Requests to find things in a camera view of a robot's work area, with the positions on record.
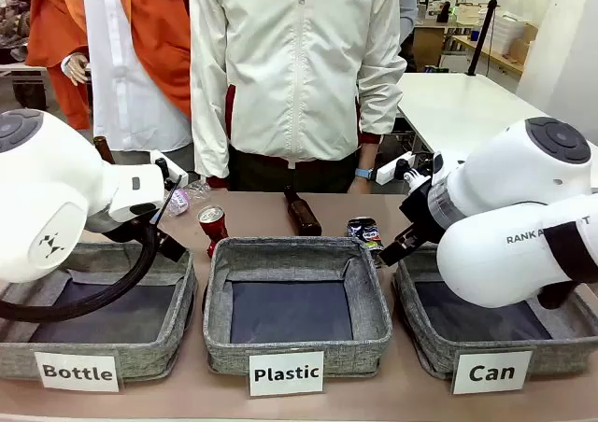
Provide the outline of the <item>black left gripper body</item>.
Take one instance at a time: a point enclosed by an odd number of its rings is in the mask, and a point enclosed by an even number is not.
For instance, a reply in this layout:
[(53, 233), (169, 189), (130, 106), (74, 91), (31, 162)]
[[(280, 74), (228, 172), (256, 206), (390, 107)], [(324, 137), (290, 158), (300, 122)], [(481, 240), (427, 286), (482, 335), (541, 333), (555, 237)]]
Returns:
[(148, 217), (138, 217), (122, 223), (116, 229), (103, 232), (103, 235), (116, 243), (137, 241), (142, 245), (159, 245), (157, 227)]

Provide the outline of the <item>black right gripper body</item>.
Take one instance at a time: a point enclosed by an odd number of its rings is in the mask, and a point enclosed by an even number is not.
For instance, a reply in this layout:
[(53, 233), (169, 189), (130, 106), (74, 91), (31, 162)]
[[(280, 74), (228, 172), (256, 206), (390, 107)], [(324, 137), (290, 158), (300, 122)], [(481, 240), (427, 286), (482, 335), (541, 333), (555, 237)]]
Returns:
[(449, 226), (449, 196), (446, 187), (425, 180), (411, 190), (399, 209), (411, 225), (399, 234), (403, 246), (438, 244)]

